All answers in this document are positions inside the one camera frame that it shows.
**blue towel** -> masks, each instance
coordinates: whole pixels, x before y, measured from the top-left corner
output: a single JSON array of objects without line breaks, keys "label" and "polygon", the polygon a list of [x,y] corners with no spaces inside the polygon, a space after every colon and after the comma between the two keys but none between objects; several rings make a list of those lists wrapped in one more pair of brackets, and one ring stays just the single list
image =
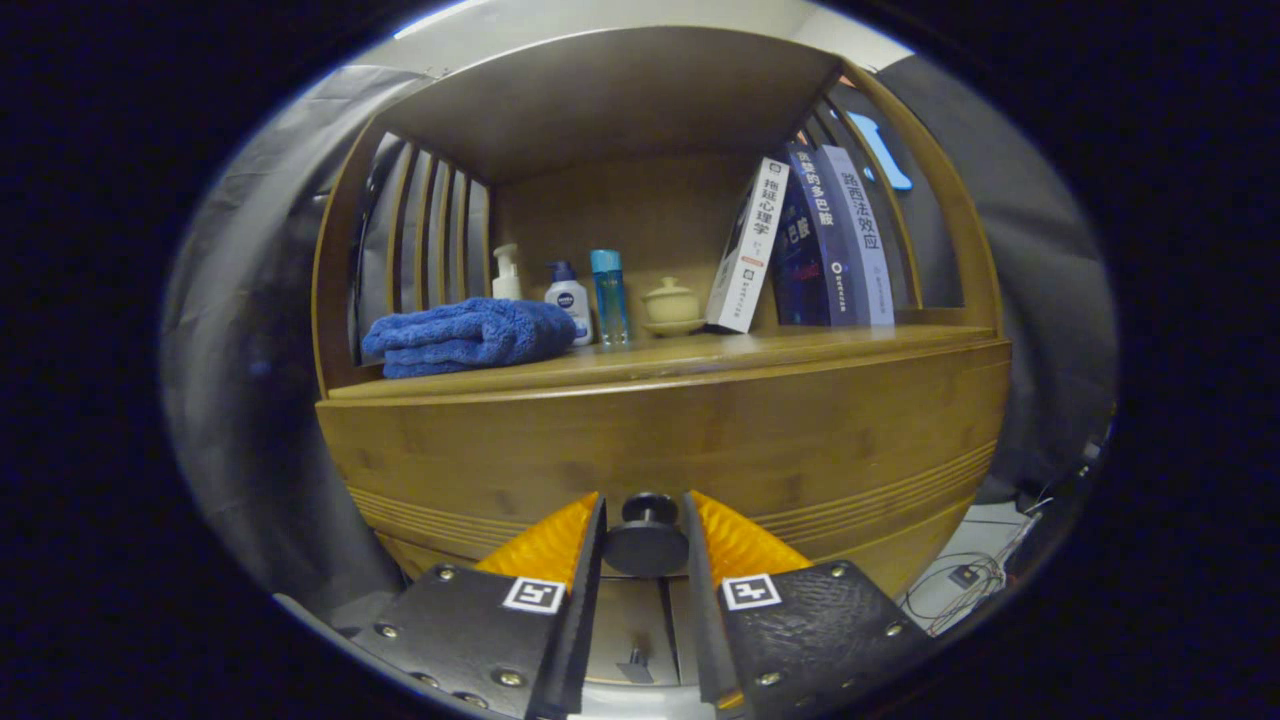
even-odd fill
[{"label": "blue towel", "polygon": [[412,378],[545,360],[573,343],[573,319],[547,302],[472,297],[374,322],[361,347],[388,378]]}]

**shelf board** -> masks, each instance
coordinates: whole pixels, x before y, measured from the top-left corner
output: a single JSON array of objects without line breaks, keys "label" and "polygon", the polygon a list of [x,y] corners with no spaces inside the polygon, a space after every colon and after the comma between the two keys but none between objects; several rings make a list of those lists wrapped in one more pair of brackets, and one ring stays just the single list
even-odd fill
[{"label": "shelf board", "polygon": [[527,365],[372,380],[333,388],[329,391],[329,400],[402,398],[570,388],[645,379],[671,380],[726,370],[948,348],[993,338],[991,328],[955,325],[780,327],[753,334],[700,333],[635,341],[621,348],[590,345]]},{"label": "shelf board", "polygon": [[379,114],[488,186],[602,160],[774,150],[840,58],[746,32],[586,32],[462,68]]}]

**blue bottle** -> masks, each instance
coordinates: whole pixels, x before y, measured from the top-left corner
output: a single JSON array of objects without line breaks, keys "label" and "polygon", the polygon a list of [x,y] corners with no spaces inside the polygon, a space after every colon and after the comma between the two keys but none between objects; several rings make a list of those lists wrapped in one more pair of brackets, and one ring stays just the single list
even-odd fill
[{"label": "blue bottle", "polygon": [[595,304],[600,310],[600,342],[623,345],[631,338],[627,327],[627,293],[622,286],[622,256],[617,250],[593,250],[591,274]]}]

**black knob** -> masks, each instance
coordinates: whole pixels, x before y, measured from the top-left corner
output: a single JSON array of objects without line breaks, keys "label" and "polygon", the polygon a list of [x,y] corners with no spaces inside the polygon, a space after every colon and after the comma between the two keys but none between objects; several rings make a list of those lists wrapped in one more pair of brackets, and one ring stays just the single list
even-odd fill
[{"label": "black knob", "polygon": [[689,559],[689,541],[676,528],[676,502],[666,495],[641,492],[622,505],[621,525],[609,530],[604,559],[637,578],[675,573]]}]

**white floor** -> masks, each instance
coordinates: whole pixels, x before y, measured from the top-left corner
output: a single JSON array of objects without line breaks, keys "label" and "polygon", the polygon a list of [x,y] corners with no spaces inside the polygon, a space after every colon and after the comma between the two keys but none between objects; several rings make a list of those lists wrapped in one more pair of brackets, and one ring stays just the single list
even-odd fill
[{"label": "white floor", "polygon": [[[1018,512],[1012,502],[970,507],[937,560],[904,597],[896,598],[902,610],[931,635],[952,628],[982,596],[1004,587],[1004,562],[1038,519],[1036,512],[1033,516]],[[966,565],[977,573],[969,588],[948,577]]]}]

